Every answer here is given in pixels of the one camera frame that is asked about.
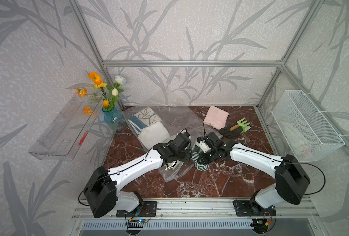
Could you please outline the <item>clear plastic vacuum bag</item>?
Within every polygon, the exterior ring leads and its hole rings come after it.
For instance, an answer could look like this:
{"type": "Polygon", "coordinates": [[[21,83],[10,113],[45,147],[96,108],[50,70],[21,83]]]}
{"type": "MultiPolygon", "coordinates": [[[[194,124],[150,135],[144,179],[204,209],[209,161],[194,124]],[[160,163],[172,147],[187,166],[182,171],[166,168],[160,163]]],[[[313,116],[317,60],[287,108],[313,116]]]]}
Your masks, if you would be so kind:
{"type": "Polygon", "coordinates": [[[193,149],[197,138],[216,131],[204,125],[203,120],[189,107],[136,106],[122,113],[145,150],[157,143],[174,140],[180,132],[190,133],[190,148],[193,149]]]}

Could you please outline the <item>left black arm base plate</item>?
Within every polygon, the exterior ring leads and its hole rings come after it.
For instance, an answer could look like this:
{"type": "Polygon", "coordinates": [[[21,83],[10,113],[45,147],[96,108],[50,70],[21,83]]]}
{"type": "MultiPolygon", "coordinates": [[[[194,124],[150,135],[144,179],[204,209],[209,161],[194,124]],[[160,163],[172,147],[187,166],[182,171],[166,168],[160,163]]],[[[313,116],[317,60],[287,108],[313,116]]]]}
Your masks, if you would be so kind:
{"type": "Polygon", "coordinates": [[[144,201],[130,212],[118,210],[116,217],[155,217],[157,211],[157,204],[157,201],[144,201]]]}

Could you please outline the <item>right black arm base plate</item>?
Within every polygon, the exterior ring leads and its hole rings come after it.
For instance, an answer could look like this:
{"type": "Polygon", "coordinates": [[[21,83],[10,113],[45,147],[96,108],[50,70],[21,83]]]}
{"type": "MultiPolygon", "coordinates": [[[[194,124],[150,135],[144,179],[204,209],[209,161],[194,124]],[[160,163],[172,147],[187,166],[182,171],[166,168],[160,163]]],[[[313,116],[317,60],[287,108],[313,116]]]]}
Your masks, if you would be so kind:
{"type": "Polygon", "coordinates": [[[234,200],[233,207],[235,209],[236,216],[276,216],[276,210],[274,206],[269,208],[262,208],[258,204],[250,200],[234,200]]]}

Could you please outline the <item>blue patterned towel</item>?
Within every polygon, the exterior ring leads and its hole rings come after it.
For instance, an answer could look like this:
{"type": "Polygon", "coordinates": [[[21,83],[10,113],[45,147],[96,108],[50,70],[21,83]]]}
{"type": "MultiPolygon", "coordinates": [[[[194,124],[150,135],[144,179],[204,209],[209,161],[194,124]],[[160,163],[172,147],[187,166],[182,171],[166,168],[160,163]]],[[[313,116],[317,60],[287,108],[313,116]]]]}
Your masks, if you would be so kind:
{"type": "Polygon", "coordinates": [[[137,134],[140,134],[144,128],[161,121],[162,119],[150,107],[142,109],[128,119],[129,124],[137,134]]]}

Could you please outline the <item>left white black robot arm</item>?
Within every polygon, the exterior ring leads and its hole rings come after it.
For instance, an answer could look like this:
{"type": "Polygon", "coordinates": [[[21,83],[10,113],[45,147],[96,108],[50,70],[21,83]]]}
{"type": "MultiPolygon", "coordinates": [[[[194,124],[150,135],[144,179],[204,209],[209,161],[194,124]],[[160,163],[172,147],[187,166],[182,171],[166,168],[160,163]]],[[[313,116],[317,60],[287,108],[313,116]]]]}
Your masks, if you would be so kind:
{"type": "Polygon", "coordinates": [[[138,193],[124,192],[122,189],[152,170],[173,162],[189,162],[192,155],[190,134],[180,132],[174,140],[158,143],[149,151],[121,166],[94,170],[81,194],[87,200],[94,218],[101,218],[112,210],[133,212],[143,204],[138,193]]]}

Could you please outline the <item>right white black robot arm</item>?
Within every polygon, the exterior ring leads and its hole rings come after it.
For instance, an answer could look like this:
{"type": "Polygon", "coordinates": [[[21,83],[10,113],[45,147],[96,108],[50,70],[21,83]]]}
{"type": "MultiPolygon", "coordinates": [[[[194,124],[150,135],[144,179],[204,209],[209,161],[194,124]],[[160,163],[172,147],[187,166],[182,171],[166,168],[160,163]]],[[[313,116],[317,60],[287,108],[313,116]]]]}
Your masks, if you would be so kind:
{"type": "Polygon", "coordinates": [[[266,209],[281,202],[298,205],[310,184],[310,178],[292,155],[275,156],[234,140],[224,142],[213,132],[199,137],[196,146],[200,148],[199,162],[203,165],[218,159],[232,160],[254,167],[275,179],[274,184],[252,196],[249,203],[251,207],[266,209]]]}

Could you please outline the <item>pink towel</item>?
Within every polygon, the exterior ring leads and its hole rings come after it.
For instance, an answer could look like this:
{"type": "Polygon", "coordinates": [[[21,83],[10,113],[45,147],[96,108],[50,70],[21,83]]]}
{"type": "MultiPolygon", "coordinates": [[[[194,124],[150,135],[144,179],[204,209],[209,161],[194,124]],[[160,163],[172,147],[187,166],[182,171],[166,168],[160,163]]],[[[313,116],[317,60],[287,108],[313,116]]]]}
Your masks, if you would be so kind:
{"type": "Polygon", "coordinates": [[[216,130],[220,130],[225,127],[228,116],[228,112],[211,106],[205,116],[204,123],[208,126],[212,126],[216,130]]]}

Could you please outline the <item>green white striped towel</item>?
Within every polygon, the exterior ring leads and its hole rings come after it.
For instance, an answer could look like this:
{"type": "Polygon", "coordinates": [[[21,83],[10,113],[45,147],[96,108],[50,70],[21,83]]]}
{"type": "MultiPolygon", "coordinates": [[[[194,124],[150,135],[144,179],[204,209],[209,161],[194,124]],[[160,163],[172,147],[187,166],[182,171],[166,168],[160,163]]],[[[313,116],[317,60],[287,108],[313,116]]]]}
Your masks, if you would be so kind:
{"type": "Polygon", "coordinates": [[[201,163],[200,147],[198,146],[198,143],[195,143],[195,145],[193,146],[191,160],[194,162],[194,166],[197,170],[200,170],[202,172],[209,170],[209,165],[201,163]]]}

